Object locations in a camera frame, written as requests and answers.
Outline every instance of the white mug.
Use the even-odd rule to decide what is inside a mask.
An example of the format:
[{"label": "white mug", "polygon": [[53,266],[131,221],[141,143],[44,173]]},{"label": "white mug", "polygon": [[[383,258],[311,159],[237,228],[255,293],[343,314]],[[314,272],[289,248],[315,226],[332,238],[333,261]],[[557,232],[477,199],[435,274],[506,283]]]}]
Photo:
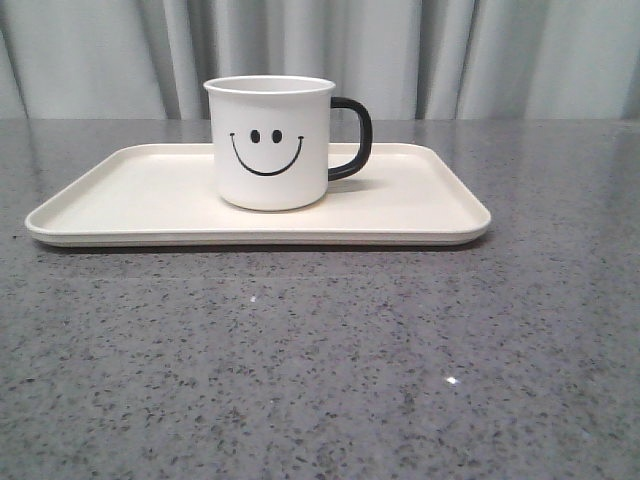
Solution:
[{"label": "white mug", "polygon": [[[209,93],[217,190],[252,210],[288,210],[324,196],[328,181],[353,175],[367,162],[373,132],[364,106],[331,97],[335,84],[310,77],[257,75],[205,82]],[[329,168],[329,109],[360,119],[360,148]]]}]

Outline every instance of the countertop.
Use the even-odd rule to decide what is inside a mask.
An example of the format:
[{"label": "countertop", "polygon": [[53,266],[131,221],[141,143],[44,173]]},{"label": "countertop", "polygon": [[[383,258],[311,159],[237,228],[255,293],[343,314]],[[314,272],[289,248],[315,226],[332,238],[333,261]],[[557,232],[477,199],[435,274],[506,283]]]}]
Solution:
[{"label": "countertop", "polygon": [[374,129],[434,149],[489,231],[48,247],[31,210],[120,148],[208,142],[209,124],[0,121],[0,477],[637,478],[640,123]]}]

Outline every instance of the curtain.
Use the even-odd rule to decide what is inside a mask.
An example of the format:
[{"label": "curtain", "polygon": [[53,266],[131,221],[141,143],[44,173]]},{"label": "curtain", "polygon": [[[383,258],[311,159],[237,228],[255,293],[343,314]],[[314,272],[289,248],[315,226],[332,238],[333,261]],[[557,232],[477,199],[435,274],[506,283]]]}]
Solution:
[{"label": "curtain", "polygon": [[637,0],[0,0],[0,118],[208,116],[294,74],[374,119],[638,118]]}]

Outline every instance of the tray rim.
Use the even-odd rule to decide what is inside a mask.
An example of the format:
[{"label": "tray rim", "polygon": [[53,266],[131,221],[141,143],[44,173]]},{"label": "tray rim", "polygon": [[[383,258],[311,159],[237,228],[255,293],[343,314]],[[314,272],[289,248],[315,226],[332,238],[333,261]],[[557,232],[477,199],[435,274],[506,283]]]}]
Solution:
[{"label": "tray rim", "polygon": [[[356,143],[331,143],[330,153],[341,154],[351,153],[350,150],[357,148]],[[158,153],[158,148],[165,149],[165,152]],[[491,212],[480,202],[469,188],[458,178],[449,168],[442,158],[432,149],[410,143],[374,143],[372,154],[421,154],[424,151],[435,155],[439,161],[439,168],[447,171],[458,188],[472,198],[476,207],[480,209],[485,219],[476,228],[459,230],[405,230],[399,234],[396,230],[385,229],[353,229],[344,230],[340,228],[289,228],[273,230],[270,228],[247,229],[164,229],[157,230],[111,230],[110,232],[96,233],[92,231],[60,232],[38,226],[34,222],[34,217],[46,212],[52,204],[57,202],[69,191],[77,188],[88,178],[92,178],[102,169],[113,166],[114,157],[119,157],[123,162],[132,156],[144,154],[145,150],[154,150],[152,154],[170,155],[194,154],[204,155],[213,153],[212,143],[146,143],[132,145],[116,150],[97,165],[90,168],[69,185],[51,196],[41,205],[32,210],[25,218],[24,225],[31,233],[31,236],[43,243],[57,247],[137,247],[137,246],[194,246],[194,245],[461,245],[471,242],[482,236],[488,230],[491,222]],[[185,153],[185,149],[195,150]]]}]

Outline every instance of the smiley face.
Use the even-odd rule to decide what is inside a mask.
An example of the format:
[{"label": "smiley face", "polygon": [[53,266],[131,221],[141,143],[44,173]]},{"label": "smiley face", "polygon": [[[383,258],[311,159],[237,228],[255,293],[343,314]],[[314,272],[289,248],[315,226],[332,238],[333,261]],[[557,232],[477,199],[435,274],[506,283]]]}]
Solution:
[{"label": "smiley face", "polygon": [[[289,170],[289,168],[291,168],[291,166],[298,159],[298,156],[300,156],[300,151],[302,150],[302,140],[304,139],[303,136],[298,137],[298,148],[296,149],[296,152],[293,155],[293,158],[291,158],[291,160],[287,160],[286,163],[284,163],[283,167],[278,168],[276,170],[263,171],[254,167],[250,167],[246,159],[244,160],[242,159],[242,157],[240,156],[240,153],[238,153],[238,148],[236,146],[236,141],[235,141],[235,135],[236,135],[235,132],[232,132],[229,134],[229,136],[231,137],[231,144],[233,145],[233,151],[235,152],[236,158],[240,162],[240,165],[242,165],[247,171],[253,173],[254,175],[259,175],[261,177],[273,177],[274,175],[280,175],[281,173],[284,173],[287,170]],[[251,130],[251,133],[249,134],[249,138],[251,139],[251,142],[256,144],[260,143],[260,141],[263,140],[262,135],[258,130]],[[273,143],[276,143],[276,144],[280,143],[282,139],[283,139],[283,134],[280,130],[274,130],[273,132],[271,132],[271,141]]]}]

